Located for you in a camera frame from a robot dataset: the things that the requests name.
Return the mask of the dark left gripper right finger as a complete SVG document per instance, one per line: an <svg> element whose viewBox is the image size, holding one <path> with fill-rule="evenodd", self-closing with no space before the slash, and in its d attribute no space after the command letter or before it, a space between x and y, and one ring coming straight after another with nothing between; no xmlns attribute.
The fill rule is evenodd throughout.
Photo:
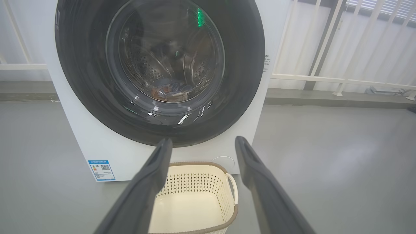
<svg viewBox="0 0 416 234"><path fill-rule="evenodd" d="M314 234L289 195L243 136L235 138L243 184L251 191L262 234Z"/></svg>

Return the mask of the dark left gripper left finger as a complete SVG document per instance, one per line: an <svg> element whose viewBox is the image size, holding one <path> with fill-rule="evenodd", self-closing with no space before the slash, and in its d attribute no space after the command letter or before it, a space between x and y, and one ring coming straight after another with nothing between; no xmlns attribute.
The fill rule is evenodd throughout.
<svg viewBox="0 0 416 234"><path fill-rule="evenodd" d="M131 179L95 234L147 234L157 193L164 187L173 144L162 139Z"/></svg>

